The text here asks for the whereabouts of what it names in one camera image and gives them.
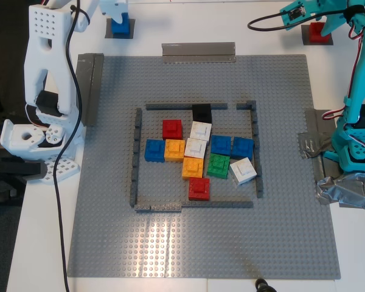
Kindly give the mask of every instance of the red lego brick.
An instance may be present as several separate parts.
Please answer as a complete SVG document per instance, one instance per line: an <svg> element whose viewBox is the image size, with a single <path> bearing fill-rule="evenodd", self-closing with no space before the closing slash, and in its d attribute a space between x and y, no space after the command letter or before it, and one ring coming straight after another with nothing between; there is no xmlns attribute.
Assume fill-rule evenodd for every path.
<svg viewBox="0 0 365 292"><path fill-rule="evenodd" d="M189 178L188 199L209 201L209 178Z"/></svg>
<svg viewBox="0 0 365 292"><path fill-rule="evenodd" d="M325 23L311 23L309 27L309 38L310 43L321 43L325 44L330 41L330 34L322 36L321 32Z"/></svg>
<svg viewBox="0 0 365 292"><path fill-rule="evenodd" d="M183 125L181 120L163 120L162 121L162 138L182 140L183 139Z"/></svg>

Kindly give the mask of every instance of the lego baseplate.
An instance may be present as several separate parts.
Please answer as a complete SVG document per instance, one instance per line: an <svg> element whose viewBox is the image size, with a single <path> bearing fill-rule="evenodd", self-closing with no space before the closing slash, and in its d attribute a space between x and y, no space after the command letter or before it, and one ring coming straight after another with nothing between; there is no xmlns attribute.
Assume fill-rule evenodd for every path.
<svg viewBox="0 0 365 292"><path fill-rule="evenodd" d="M181 176L181 169L167 173L168 168L152 167L159 172L152 181L154 174L146 173L150 168L144 164L181 163L143 161L144 144L150 136L162 139L162 127L155 122L184 114L187 125L192 116L190 111L149 111L145 105L227 103L228 110L212 110L212 133L232 136L231 131L243 131L242 137L249 137L249 111L236 110L248 100L257 101L263 198L256 198L249 182L246 192L239 195L235 184L223 195L230 197L229 204L233 197L248 197L253 208L131 208L136 108L143 114L138 199L179 209L173 203L185 206L186 182L170 178ZM301 159L297 144L297 134L307 130L304 111L312 107L303 55L238 56L236 63L200 64L105 57L97 123L86 135L68 274L339 279L330 208L316 201L312 163ZM235 126L240 121L239 129ZM189 131L183 128L183 139ZM181 189L179 200L175 189Z"/></svg>

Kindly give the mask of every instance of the orange lego brick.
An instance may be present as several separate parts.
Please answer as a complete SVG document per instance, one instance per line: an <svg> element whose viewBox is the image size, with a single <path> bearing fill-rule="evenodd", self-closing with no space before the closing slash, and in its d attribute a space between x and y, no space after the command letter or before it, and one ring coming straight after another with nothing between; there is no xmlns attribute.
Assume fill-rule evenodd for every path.
<svg viewBox="0 0 365 292"><path fill-rule="evenodd" d="M184 157L182 164L182 178L201 178L203 177L204 160L200 158Z"/></svg>
<svg viewBox="0 0 365 292"><path fill-rule="evenodd" d="M166 139L165 146L165 161L184 161L184 140L170 140Z"/></svg>

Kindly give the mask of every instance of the white table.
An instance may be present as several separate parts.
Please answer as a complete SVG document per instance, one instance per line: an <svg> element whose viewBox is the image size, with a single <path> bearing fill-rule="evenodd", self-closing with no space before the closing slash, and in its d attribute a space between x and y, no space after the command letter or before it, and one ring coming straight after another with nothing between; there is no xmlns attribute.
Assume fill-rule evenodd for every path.
<svg viewBox="0 0 365 292"><path fill-rule="evenodd" d="M105 17L97 9L85 33L75 33L71 54L161 56L161 43L234 41L237 55L305 54L315 108L342 107L356 42L343 26L333 33L334 46L303 46L301 28L289 32L253 32L249 20L276 13L286 2L133 4L133 40L106 40ZM280 24L280 20L270 21ZM76 161L81 164L83 149ZM60 183L67 259L80 175ZM341 280L269 280L279 292L365 291L365 210L331 206ZM254 280L69 278L71 291L255 291ZM64 291L57 204L54 188L27 184L7 291Z"/></svg>

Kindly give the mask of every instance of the blue block on base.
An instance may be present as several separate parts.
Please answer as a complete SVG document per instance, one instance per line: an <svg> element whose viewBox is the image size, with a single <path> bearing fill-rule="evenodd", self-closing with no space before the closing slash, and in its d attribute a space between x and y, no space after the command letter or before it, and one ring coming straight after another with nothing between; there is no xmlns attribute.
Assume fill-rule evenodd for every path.
<svg viewBox="0 0 365 292"><path fill-rule="evenodd" d="M230 156L231 153L231 137L212 135L211 153Z"/></svg>
<svg viewBox="0 0 365 292"><path fill-rule="evenodd" d="M231 158L243 159L248 157L250 160L253 157L254 141L248 138L235 137L232 144Z"/></svg>
<svg viewBox="0 0 365 292"><path fill-rule="evenodd" d="M111 19L111 31L115 33L123 33L126 35L130 34L130 20L128 19L128 13L122 13L122 23L117 23L115 20Z"/></svg>
<svg viewBox="0 0 365 292"><path fill-rule="evenodd" d="M147 139L145 160L152 162L165 162L165 141Z"/></svg>

